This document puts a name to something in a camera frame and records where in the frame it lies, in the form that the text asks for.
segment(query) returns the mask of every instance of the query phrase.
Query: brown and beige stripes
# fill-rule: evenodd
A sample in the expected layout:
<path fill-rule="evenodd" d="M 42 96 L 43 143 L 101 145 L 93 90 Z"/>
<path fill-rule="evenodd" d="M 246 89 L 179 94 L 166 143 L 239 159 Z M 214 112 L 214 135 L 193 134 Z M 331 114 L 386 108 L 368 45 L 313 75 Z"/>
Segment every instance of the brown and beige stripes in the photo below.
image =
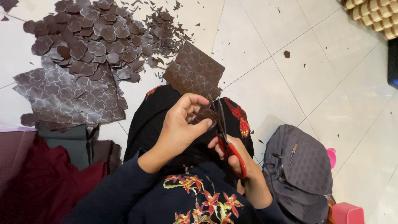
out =
<path fill-rule="evenodd" d="M 376 22 L 388 18 L 398 12 L 398 2 L 391 2 L 391 4 L 381 7 L 379 10 L 370 13 L 367 16 L 359 19 L 364 26 L 370 26 Z"/>
<path fill-rule="evenodd" d="M 343 5 L 343 8 L 348 11 L 348 10 L 354 8 L 355 6 L 358 6 L 358 5 L 362 4 L 364 1 L 365 0 L 348 0 Z"/>
<path fill-rule="evenodd" d="M 398 24 L 398 14 L 397 13 L 392 15 L 392 16 L 390 16 L 390 17 L 388 17 L 388 18 L 383 19 L 380 22 L 374 23 L 372 25 L 372 29 L 374 31 L 379 32 L 379 31 L 382 31 L 384 29 L 390 28 L 390 27 L 392 27 L 393 25 L 396 25 L 396 24 Z"/>
<path fill-rule="evenodd" d="M 384 7 L 395 1 L 396 0 L 368 0 L 367 2 L 364 2 L 351 10 L 351 19 L 359 20 L 360 18 L 369 15 L 371 12 L 374 12 L 381 7 Z"/>
<path fill-rule="evenodd" d="M 398 37 L 398 25 L 393 25 L 390 28 L 384 30 L 384 39 L 391 40 Z"/>

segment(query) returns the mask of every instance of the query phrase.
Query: hand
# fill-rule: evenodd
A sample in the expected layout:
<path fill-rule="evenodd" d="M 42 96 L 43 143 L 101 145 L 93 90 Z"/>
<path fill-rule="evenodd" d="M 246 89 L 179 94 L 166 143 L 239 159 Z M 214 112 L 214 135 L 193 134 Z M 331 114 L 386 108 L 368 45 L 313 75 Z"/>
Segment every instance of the hand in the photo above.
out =
<path fill-rule="evenodd" d="M 247 178 L 253 178 L 254 176 L 262 175 L 260 167 L 254 162 L 254 160 L 250 157 L 248 151 L 246 150 L 245 146 L 243 145 L 242 141 L 239 138 L 234 138 L 231 137 L 230 135 L 227 135 L 227 141 L 229 143 L 232 143 L 232 145 L 235 147 L 235 149 L 239 152 L 240 156 L 242 157 L 243 161 L 245 162 L 246 165 L 246 170 Z M 209 149 L 214 148 L 218 155 L 220 156 L 220 159 L 224 159 L 224 152 L 221 150 L 220 145 L 219 145 L 219 137 L 214 137 L 209 145 L 207 146 Z M 240 163 L 238 160 L 238 157 L 235 155 L 232 155 L 228 158 L 228 164 L 232 167 L 235 173 L 241 174 L 242 170 L 240 168 Z"/>
<path fill-rule="evenodd" d="M 199 104 L 209 105 L 210 102 L 203 96 L 186 93 L 167 112 L 155 146 L 138 159 L 145 172 L 159 171 L 212 125 L 211 119 L 204 119 L 196 125 L 188 124 L 199 111 Z"/>
<path fill-rule="evenodd" d="M 234 138 L 227 135 L 227 141 L 232 143 L 235 149 L 238 151 L 243 161 L 246 164 L 247 174 L 245 182 L 245 194 L 246 199 L 255 208 L 266 208 L 272 203 L 272 195 L 268 189 L 267 183 L 265 182 L 263 173 L 254 160 L 250 157 L 245 146 L 239 138 Z M 215 148 L 216 152 L 220 156 L 220 159 L 224 159 L 224 153 L 218 144 L 219 138 L 214 137 L 208 148 Z M 232 167 L 234 172 L 240 174 L 242 170 L 240 168 L 239 160 L 235 155 L 228 158 L 228 164 Z"/>

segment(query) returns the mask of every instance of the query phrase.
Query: pink container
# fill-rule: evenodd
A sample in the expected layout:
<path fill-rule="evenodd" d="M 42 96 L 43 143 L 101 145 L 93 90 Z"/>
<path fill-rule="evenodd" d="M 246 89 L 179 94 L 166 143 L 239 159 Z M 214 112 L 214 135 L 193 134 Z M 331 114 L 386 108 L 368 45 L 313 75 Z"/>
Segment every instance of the pink container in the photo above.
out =
<path fill-rule="evenodd" d="M 336 224 L 365 224 L 363 208 L 346 202 L 332 206 L 332 217 Z"/>
<path fill-rule="evenodd" d="M 328 152 L 331 169 L 333 169 L 336 165 L 336 150 L 333 148 L 329 148 L 326 149 L 326 151 Z"/>

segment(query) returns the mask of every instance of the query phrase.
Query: scissors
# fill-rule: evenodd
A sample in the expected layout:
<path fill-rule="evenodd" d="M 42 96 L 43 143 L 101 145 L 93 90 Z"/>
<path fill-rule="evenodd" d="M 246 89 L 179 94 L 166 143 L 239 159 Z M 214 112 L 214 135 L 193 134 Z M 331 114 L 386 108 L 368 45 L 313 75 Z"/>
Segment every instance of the scissors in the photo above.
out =
<path fill-rule="evenodd" d="M 209 96 L 209 98 L 210 98 L 211 106 L 214 109 L 216 109 L 216 107 L 214 106 L 214 103 L 213 103 L 213 99 L 211 98 L 211 96 Z M 229 143 L 228 140 L 226 139 L 226 124 L 225 124 L 224 110 L 222 108 L 220 98 L 218 98 L 217 100 L 218 100 L 218 110 L 217 111 L 219 114 L 219 118 L 217 121 L 216 136 L 218 136 L 218 138 L 219 138 L 219 146 L 220 146 L 222 152 L 224 153 L 224 161 L 228 160 L 228 158 L 230 156 L 235 155 L 239 160 L 240 168 L 242 170 L 241 174 L 237 174 L 237 173 L 235 173 L 235 174 L 238 177 L 245 178 L 246 173 L 247 173 L 246 164 L 243 161 L 242 157 L 240 156 L 239 152 L 235 149 L 234 145 L 232 145 L 232 143 Z"/>

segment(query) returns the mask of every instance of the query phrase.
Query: dark red cloth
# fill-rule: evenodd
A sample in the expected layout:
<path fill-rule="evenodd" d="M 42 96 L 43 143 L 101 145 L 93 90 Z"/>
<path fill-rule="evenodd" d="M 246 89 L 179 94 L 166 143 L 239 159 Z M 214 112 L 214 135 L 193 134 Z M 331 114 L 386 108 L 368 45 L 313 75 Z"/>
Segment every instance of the dark red cloth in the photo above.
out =
<path fill-rule="evenodd" d="M 106 175 L 105 163 L 78 171 L 65 148 L 49 149 L 37 137 L 20 173 L 0 196 L 0 223 L 61 223 Z"/>

